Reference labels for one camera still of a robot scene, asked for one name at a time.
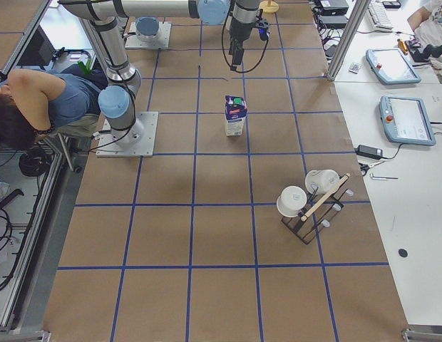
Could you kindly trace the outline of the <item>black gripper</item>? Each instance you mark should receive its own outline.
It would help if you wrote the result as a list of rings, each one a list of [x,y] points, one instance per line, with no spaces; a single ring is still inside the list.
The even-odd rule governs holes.
[[[231,66],[240,66],[242,63],[245,50],[243,49],[243,42],[237,38],[230,39],[229,55],[231,58]]]

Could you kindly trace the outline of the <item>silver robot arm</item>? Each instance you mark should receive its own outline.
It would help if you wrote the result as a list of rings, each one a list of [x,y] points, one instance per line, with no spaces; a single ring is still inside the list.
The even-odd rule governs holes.
[[[135,33],[139,41],[154,41],[157,39],[159,31],[160,24],[156,17],[138,17],[135,20]]]
[[[98,97],[113,138],[106,145],[108,152],[116,148],[131,151],[142,142],[154,139],[147,135],[147,126],[142,121],[152,118],[153,114],[139,115],[135,108],[141,77],[128,59],[118,28],[119,17],[188,17],[211,25],[229,22],[230,48],[223,55],[232,57],[227,62],[231,71],[236,71],[241,64],[243,43],[253,29],[259,31],[262,41],[269,40],[269,23],[258,1],[62,1],[61,5],[86,21],[85,32],[108,78],[108,87]]]

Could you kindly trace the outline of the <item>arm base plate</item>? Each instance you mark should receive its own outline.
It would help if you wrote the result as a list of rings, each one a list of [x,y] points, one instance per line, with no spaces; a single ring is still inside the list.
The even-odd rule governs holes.
[[[168,49],[172,24],[155,18],[139,18],[125,34],[126,49]]]
[[[117,131],[104,120],[100,147],[95,150],[98,157],[152,157],[155,146],[155,135],[158,126],[158,112],[146,111],[136,115],[135,123],[130,130]]]

